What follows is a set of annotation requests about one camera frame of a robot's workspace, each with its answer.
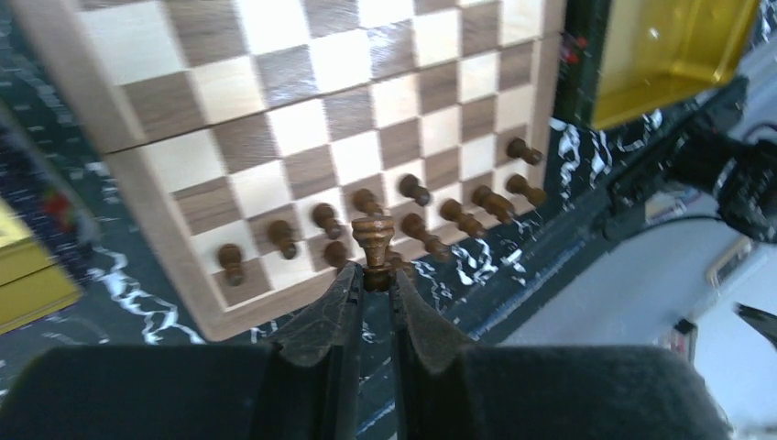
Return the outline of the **brown rook chess piece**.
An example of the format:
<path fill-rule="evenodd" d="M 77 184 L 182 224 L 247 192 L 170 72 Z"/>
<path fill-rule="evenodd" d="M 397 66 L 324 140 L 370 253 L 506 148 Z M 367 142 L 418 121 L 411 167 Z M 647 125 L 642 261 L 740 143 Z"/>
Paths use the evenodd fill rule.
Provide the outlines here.
<path fill-rule="evenodd" d="M 513 203 L 486 185 L 479 185 L 474 189 L 471 202 L 483 208 L 502 224 L 511 223 L 516 215 Z"/>

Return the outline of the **brown bishop chess piece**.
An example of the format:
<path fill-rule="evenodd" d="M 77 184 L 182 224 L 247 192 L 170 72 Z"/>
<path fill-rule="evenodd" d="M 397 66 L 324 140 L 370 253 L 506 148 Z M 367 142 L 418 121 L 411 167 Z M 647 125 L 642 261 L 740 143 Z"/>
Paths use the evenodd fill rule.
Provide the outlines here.
<path fill-rule="evenodd" d="M 532 186 L 528 180 L 520 175 L 513 174 L 505 182 L 505 189 L 512 194 L 522 195 L 535 207 L 542 206 L 547 200 L 547 193 L 538 187 Z"/>

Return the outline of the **brown pawn chess piece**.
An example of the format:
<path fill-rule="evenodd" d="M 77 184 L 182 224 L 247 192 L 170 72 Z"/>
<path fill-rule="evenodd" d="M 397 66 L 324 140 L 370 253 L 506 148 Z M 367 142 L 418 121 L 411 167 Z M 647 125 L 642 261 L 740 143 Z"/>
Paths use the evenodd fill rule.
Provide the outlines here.
<path fill-rule="evenodd" d="M 217 259 L 224 270 L 224 278 L 230 286 L 238 286 L 243 283 L 245 278 L 243 254 L 238 245 L 224 244 L 217 252 Z"/>

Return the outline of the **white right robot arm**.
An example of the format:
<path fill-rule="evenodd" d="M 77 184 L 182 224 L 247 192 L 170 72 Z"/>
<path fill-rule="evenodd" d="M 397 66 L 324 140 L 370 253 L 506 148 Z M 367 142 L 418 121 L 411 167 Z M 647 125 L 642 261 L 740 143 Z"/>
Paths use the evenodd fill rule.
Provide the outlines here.
<path fill-rule="evenodd" d="M 756 242 L 776 242 L 776 144 L 727 134 L 744 116 L 749 79 L 737 76 L 651 143 L 608 187 L 610 208 L 601 220 L 605 239 L 637 236 L 627 229 L 654 194 L 685 185 L 717 202 L 712 220 Z"/>

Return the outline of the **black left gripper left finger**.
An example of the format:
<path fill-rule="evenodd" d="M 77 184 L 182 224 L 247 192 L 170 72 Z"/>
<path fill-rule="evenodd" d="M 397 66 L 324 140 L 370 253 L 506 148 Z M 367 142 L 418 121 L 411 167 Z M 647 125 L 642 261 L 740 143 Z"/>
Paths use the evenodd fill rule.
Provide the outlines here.
<path fill-rule="evenodd" d="M 4 439 L 352 439 L 364 271 L 254 345 L 61 346 L 1 407 Z"/>

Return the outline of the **brown king chess piece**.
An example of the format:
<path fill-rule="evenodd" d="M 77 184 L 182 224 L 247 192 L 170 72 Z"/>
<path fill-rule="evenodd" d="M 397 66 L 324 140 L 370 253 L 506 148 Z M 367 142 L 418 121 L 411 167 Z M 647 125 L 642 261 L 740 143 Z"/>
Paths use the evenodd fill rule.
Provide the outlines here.
<path fill-rule="evenodd" d="M 536 166 L 544 161 L 544 154 L 536 148 L 531 148 L 520 137 L 515 137 L 508 143 L 506 154 L 511 159 L 522 160 L 531 166 Z"/>

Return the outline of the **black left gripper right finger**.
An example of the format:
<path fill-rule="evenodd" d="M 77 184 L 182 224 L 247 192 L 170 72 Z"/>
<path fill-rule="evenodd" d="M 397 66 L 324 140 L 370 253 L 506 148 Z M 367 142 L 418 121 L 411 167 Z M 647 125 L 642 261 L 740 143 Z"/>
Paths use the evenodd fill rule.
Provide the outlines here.
<path fill-rule="evenodd" d="M 483 346 L 398 271 L 400 439 L 726 439 L 706 385 L 658 346 Z"/>

